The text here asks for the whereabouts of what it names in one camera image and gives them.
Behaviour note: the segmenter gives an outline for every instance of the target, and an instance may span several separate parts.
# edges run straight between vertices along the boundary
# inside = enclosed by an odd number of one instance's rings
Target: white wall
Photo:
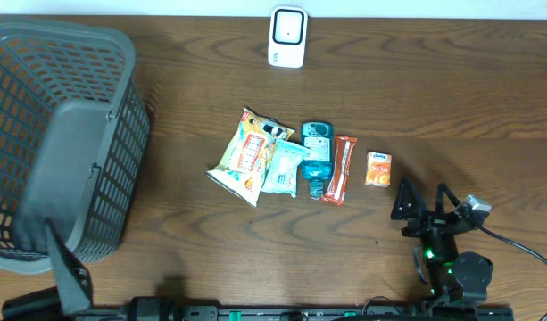
[[[265,17],[278,4],[311,17],[547,20],[547,0],[0,0],[0,13]]]

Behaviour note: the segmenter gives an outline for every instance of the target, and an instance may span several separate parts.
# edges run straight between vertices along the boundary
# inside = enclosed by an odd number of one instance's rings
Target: perforated basket wall
[[[0,268],[48,269],[18,263],[46,256],[16,246],[13,215],[54,111],[72,100],[109,104],[115,129],[105,132],[98,185],[71,250],[97,260],[116,248],[150,131],[131,77],[135,55],[130,40],[112,29],[0,22]]]

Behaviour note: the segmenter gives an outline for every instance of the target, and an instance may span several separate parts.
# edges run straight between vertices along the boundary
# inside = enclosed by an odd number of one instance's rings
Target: red wrapper
[[[323,202],[343,206],[348,186],[348,170],[351,167],[352,150],[355,145],[355,137],[335,136],[335,168],[328,189],[321,198]]]

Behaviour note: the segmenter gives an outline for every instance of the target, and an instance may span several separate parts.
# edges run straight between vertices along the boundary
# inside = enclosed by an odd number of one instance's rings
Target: light blue packet
[[[265,193],[291,193],[297,197],[297,168],[309,153],[299,144],[278,139],[269,173],[261,190]]]

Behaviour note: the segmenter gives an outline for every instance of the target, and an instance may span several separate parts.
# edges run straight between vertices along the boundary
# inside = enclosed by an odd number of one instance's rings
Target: wooden table
[[[493,205],[485,225],[547,256],[547,21],[311,19],[305,66],[267,64],[268,19],[61,17],[120,29],[153,132],[117,253],[89,264],[95,302],[138,295],[222,304],[361,305],[412,300],[404,222],[389,218],[403,175]],[[358,137],[342,208],[262,193],[254,209],[204,175],[247,105],[294,128],[331,122]],[[293,136],[300,140],[297,131]],[[390,188],[363,184],[367,151],[393,155]],[[547,310],[547,267],[481,232],[460,251],[494,264],[488,303],[517,320]],[[54,285],[0,271],[4,300]]]

